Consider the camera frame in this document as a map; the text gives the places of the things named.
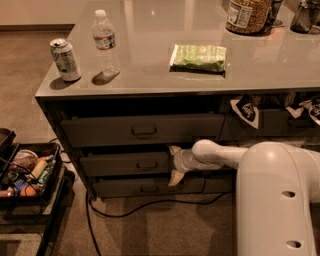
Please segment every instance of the power cord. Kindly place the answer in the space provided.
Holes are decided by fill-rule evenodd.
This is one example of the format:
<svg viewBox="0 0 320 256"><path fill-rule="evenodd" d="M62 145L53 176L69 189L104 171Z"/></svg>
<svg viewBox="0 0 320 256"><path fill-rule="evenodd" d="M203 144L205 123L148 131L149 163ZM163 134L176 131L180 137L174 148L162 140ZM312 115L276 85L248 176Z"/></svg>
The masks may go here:
<svg viewBox="0 0 320 256"><path fill-rule="evenodd" d="M36 177L34 177L34 175L32 174L31 171L29 171L27 168L25 168L25 167L22 166L22 165L16 164L16 163L14 163L14 162L7 161L6 159L3 159L2 157L0 157L0 161L4 162L4 163L6 163L6 164L9 164L9 165L14 165L14 166L16 166L16 167L19 167L19 168L21 168L22 170L24 170L24 173L25 173L25 174L31 175L32 178L35 179L35 180L37 179Z"/></svg>
<svg viewBox="0 0 320 256"><path fill-rule="evenodd" d="M142 208L144 208L146 206L149 206L149 205L152 205L152 204L158 204L158 203L170 202L170 203L182 203L182 204L209 205L209 204L212 204L212 203L218 201L221 197L223 197L224 195L229 194L229 193L230 192L221 193L218 196L216 196L215 198L213 198L212 200L207 201L207 202L193 202L193 201L183 201L183 200L174 200L174 199L156 200L156 201L152 201L152 202L148 202L148 203L142 204L142 205L138 206L137 208L135 208L135 209L133 209L133 210L131 210L131 211L125 213L125 214L112 215L112 214L103 213L103 212L99 211L98 209L96 209L92 205L92 199L90 198L90 195L88 194L88 191L87 191L86 192L87 222L88 222L90 235L91 235L93 244L95 246L96 252L97 252L98 256L101 256L101 252L100 252L100 249L99 249L99 246L98 246L98 243L97 243L97 240L95 238L95 235L94 235L94 232L93 232L93 229L92 229L92 225L91 225L91 219L90 219L90 215L89 215L89 206L96 214L99 214L101 216L104 216L104 217L107 217L107 218L123 218L123 217L127 217L127 216L133 214L134 212L136 212L136 211L138 211L138 210L140 210L140 209L142 209Z"/></svg>
<svg viewBox="0 0 320 256"><path fill-rule="evenodd" d="M49 141L49 143L53 143L53 142L55 142L55 141L59 141L58 138L53 138L53 139L51 139L51 140ZM60 146L59 146L59 154L60 154L60 158L61 158L62 163L64 163L64 164L73 164L71 160L69 160L69 161L63 160L62 154L65 154L68 158L69 158L69 156L68 156L68 154L67 154L63 149L60 149ZM79 175L76 176L74 180L76 181L76 180L78 180L78 179L79 179Z"/></svg>

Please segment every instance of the drawer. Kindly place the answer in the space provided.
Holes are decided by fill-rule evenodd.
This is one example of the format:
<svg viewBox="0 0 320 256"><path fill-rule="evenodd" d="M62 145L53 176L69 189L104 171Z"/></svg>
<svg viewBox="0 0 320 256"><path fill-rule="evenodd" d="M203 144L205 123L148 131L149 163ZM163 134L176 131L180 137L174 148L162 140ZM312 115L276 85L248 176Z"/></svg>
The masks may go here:
<svg viewBox="0 0 320 256"><path fill-rule="evenodd" d="M224 193L235 191L236 174L219 174L206 178L203 193Z"/></svg>
<svg viewBox="0 0 320 256"><path fill-rule="evenodd" d="M92 185L97 197L128 197L147 195L166 195L201 193L205 179L185 177L183 184L168 186L167 178L99 180Z"/></svg>
<svg viewBox="0 0 320 256"><path fill-rule="evenodd" d="M61 126L73 147L192 142L220 134L223 115L183 114L73 118Z"/></svg>
<svg viewBox="0 0 320 256"><path fill-rule="evenodd" d="M88 177L168 173L168 153L89 155L80 159Z"/></svg>
<svg viewBox="0 0 320 256"><path fill-rule="evenodd" d="M319 136L320 127L309 116L294 119L286 110L260 110L259 129L238 117L226 116L220 140L245 140L254 137Z"/></svg>

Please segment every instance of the bottle cap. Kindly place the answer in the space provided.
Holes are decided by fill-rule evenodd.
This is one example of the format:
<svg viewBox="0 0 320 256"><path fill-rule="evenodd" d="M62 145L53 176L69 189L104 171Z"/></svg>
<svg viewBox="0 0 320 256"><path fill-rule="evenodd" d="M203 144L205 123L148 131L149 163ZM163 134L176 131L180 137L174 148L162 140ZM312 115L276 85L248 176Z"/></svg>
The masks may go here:
<svg viewBox="0 0 320 256"><path fill-rule="evenodd" d="M95 15L97 18L104 18L106 17L106 12L104 10L96 10Z"/></svg>

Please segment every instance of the aluminum can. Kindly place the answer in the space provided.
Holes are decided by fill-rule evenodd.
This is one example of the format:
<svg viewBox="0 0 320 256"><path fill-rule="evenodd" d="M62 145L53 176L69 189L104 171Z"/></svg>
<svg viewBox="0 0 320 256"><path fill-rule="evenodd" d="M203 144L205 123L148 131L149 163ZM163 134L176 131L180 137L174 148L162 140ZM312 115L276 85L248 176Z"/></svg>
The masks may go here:
<svg viewBox="0 0 320 256"><path fill-rule="evenodd" d="M39 186L44 186L49 178L50 172L46 168L42 171L41 175L38 178L38 184Z"/></svg>
<svg viewBox="0 0 320 256"><path fill-rule="evenodd" d="M50 47L61 79L66 82L79 80L81 72L72 45L64 38L57 38L50 42Z"/></svg>

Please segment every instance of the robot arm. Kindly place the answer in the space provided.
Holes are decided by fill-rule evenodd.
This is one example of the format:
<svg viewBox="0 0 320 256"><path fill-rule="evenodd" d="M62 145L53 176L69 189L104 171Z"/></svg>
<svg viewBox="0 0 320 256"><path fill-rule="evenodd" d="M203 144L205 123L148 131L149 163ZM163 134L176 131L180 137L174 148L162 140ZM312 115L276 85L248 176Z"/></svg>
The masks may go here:
<svg viewBox="0 0 320 256"><path fill-rule="evenodd" d="M178 173L223 164L238 170L238 256L317 255L309 204L320 201L318 152L275 142L223 147L209 140L176 152Z"/></svg>
<svg viewBox="0 0 320 256"><path fill-rule="evenodd" d="M247 148L223 147L210 140L196 142L192 149L169 146L175 169L169 186L177 185L184 174L192 170L217 170L226 165L237 169Z"/></svg>

